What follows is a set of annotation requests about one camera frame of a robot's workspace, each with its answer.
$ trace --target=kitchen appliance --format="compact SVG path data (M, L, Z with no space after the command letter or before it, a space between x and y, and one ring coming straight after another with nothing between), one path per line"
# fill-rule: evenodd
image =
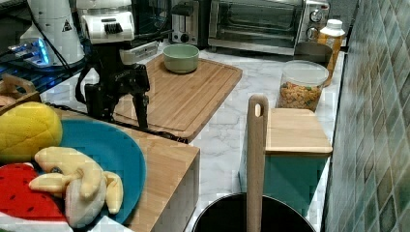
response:
M317 40L327 0L213 0L208 44L293 55L298 42Z
M84 52L73 25L67 0L28 0L32 26L9 47L17 57L38 68L68 68L82 60Z
M208 45L211 0L172 0L172 43Z

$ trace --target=cereal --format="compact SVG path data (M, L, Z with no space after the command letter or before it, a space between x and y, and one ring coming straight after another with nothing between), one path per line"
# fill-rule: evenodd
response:
M303 108L315 111L322 87L300 86L286 81L280 86L278 105L280 108Z

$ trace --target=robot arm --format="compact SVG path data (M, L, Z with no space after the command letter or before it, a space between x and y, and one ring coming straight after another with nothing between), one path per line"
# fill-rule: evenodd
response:
M94 118L113 121L115 105L126 94L133 96L138 125L148 128L147 105L150 90L144 65L124 65L120 50L131 48L134 37L131 0L77 0L81 29L91 45L86 68L81 72L75 97L87 105ZM94 68L97 84L86 84L85 99L79 88L85 75Z

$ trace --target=coffee maker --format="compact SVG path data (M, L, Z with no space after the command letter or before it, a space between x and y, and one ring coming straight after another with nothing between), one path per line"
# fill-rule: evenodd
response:
M208 46L210 0L172 0L169 40L174 43L192 44L199 48Z

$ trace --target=gray tile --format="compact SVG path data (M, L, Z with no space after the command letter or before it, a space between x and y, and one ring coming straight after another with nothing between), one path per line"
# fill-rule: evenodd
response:
M372 117L374 125L373 133L374 137L377 137L379 135L380 130L382 129L382 126L385 124L386 121L383 109L383 102L381 100L379 100L378 104L376 104L373 110Z
M407 209L404 213L403 213L403 217L401 218L400 222L399 222L399 227L401 229L401 231L408 231L408 229L410 228L410 209Z
M388 66L381 75L382 82L380 83L382 87L383 98L387 98L388 94L390 93L390 90L393 87L392 83L395 82L395 79L393 78L392 64L390 63L390 60L388 60L387 62L388 62Z
M398 229L398 226L395 226L395 227L391 230L391 232L400 232L399 229Z
M370 71L370 78L371 78L371 96L375 98L376 91L380 89L380 76L379 76L379 66L375 65L373 69Z
M394 69L393 74L396 76L401 72L401 66L403 63L404 55L407 56L406 52L406 45L404 44L404 40L401 38L401 35L398 37L397 44L392 53L391 61L394 67L398 67Z
M401 115L398 115L397 121L395 122L393 130L389 134L389 138L388 138L390 155L393 155L395 153L404 135L405 135L405 127L404 127L403 118L401 117Z
M395 227L395 201L391 196L379 217L380 231L390 232Z
M373 148L374 148L373 124L368 123L365 128L365 144L364 144L364 149L363 149L364 153L367 154L367 158L370 152L373 150Z
M371 106L371 108L372 108L373 113L374 113L374 111L375 111L374 108L376 108L376 104L378 104L378 103L380 102L380 97L381 97L381 93L382 93L382 92L381 92L380 84L378 84L378 85L376 85L376 86L372 86L372 87L371 87L371 91L372 91L372 96L371 96L372 106Z
M358 202L359 201L364 201L364 195L365 195L364 191L365 191L365 174L364 174L364 172L361 172L359 177L356 180L356 183L355 183L356 207L358 207Z
M366 208L365 208L365 231L370 229L370 226L374 223L375 219L377 218L377 204L376 204L376 197L373 195L370 200L368 201Z
M365 231L365 216L360 215L358 223L356 224L354 232L363 232Z
M409 126L407 126L407 129L406 129L406 135L407 135L407 141L409 141L409 142L410 142L410 125L409 125Z
M383 151L381 151L380 158L376 162L376 183L377 185L381 182L383 176L386 173L387 168L390 166L390 156L388 154L388 147L385 146Z
M345 227L349 212L350 212L350 209L347 209L346 207L343 207L343 211L340 215L340 218L338 219L338 228L343 229Z
M410 9L410 2L408 1L400 1L400 4L398 4L397 8L397 22L398 26L400 27L401 33L403 35L407 35L407 32L409 30L409 24L410 24L410 14L408 13L408 10Z
M390 0L390 3L392 4L392 7L393 7L394 11L396 12L396 7L397 7L398 0Z
M376 115L378 114L378 118L376 118L375 120L375 125L374 125L374 129L373 129L373 133L374 133L374 137L379 136L379 133L381 130L385 130L386 127L383 128L383 126L385 125L386 122L386 116L385 116L385 112L384 112L384 107L383 107L383 102L379 101L379 103L376 106L376 111L375 114L373 115L374 117L376 117Z
M389 85L392 86L391 91L389 92L389 94L387 95L387 97L384 99L384 102L383 102L384 103L383 105L385 106L386 115L390 114L390 111L392 110L392 108L394 106L394 103L397 99L397 91L396 91L396 88L395 88L395 83L391 82L391 83L389 83Z
M400 68L401 72L399 72L398 75L395 75L395 86L397 87L398 93L401 91L401 88L403 88L404 82L406 81L406 78L408 78L410 73L410 57L408 56L405 49L402 49L402 52L404 53L404 55L402 58L403 64Z
M401 177L395 185L395 202L399 217L410 202L410 166L407 165L402 170Z
M400 99L401 105L404 105L407 102L407 100L409 99L409 95L410 95L410 73L407 74L403 87L398 93L398 98Z
M380 4L380 14L382 18L386 16L386 13L390 7L391 7L390 1L386 1L386 0L382 1L382 3Z
M410 125L410 100L403 107L404 127Z
M389 36L392 35L392 31L393 31L393 28L390 26L393 21L393 14L394 12L392 11L392 7L389 6L389 9L387 10L386 15L383 18L383 25L386 29L386 35L388 35L388 41L390 41Z
M356 151L356 162L359 161L359 158L363 153L364 143L365 143L364 138L362 138L361 141L359 142L358 149Z
M353 231L353 226L355 222L355 217L353 212L350 214L348 220L346 221L346 226L344 227L346 231Z
M368 175L368 179L365 183L364 193L365 193L365 202L366 202L366 204L370 200L371 196L376 194L376 175L375 175L374 170L372 172L370 172L370 174Z
M397 34L398 34L397 43L396 43L395 46L393 46L393 49L391 51L392 52L391 53L391 55L392 55L391 56L391 61L392 61L393 66L395 65L396 62L402 61L402 60L400 60L400 57L398 57L398 53L400 52L400 50L402 48L403 48L403 50L405 50L404 40L401 37L401 33L398 31Z
M386 78L383 78L384 75L382 75L382 74L385 72L386 68L388 67L388 64L392 63L391 60L390 60L390 56L388 54L389 49L387 48L386 44L384 44L384 46L385 47L383 48L383 51L382 51L382 53L380 54L380 57L379 57L380 74L381 74L381 77L382 77L382 84L386 80Z
M400 175L404 172L404 168L410 162L410 148L406 137L402 137L395 154L391 159L392 180L394 185L398 183Z
M406 38L406 39L405 39L405 42L406 42L406 45L407 45L407 49L409 49L409 48L410 48L410 31L407 32L407 36L406 36L406 35L403 35L403 37Z
M388 112L387 117L386 117L386 130L387 130L387 132L391 132L393 130L393 126L395 125L395 121L397 120L397 117L398 117L399 114L400 114L400 105L399 105L398 101L395 101L392 104L391 111Z
M363 149L362 149L361 153L359 154L359 152L360 152L359 149L360 149L360 147L358 148L358 151L356 152L356 159L357 159L357 161L356 161L356 176L357 177L359 177L359 174L362 172L363 167L365 166L365 163L366 163L366 154L364 153Z
M392 172L389 167L386 170L386 173L383 176L382 181L377 187L377 202L378 202L379 208L383 208L391 191L392 191Z
M378 219L373 223L368 232L380 232L380 223Z
M392 88L392 92L389 94L388 98L393 98L393 96L396 95L395 89ZM388 107L386 106L386 130L387 133L392 132L393 126L395 125L395 121L397 120L398 115L400 114L400 105L398 103L398 100L394 100L393 102L389 102L390 104L390 111L388 111Z
M381 65L383 59L386 57L387 54L387 39L384 28L380 30L375 40L377 41L377 60L378 63Z
M401 33L400 33L400 30L398 29L398 25L395 20L392 20L392 23L389 26L392 27L392 34L388 36L387 40L389 43L389 52L390 52L390 55L392 56L393 52L395 51L395 47L397 46L397 43L399 42L401 38Z
M376 154L376 159L378 160L380 156L389 155L389 145L388 145L388 136L385 127L383 126L379 132L379 135L374 141L374 152Z

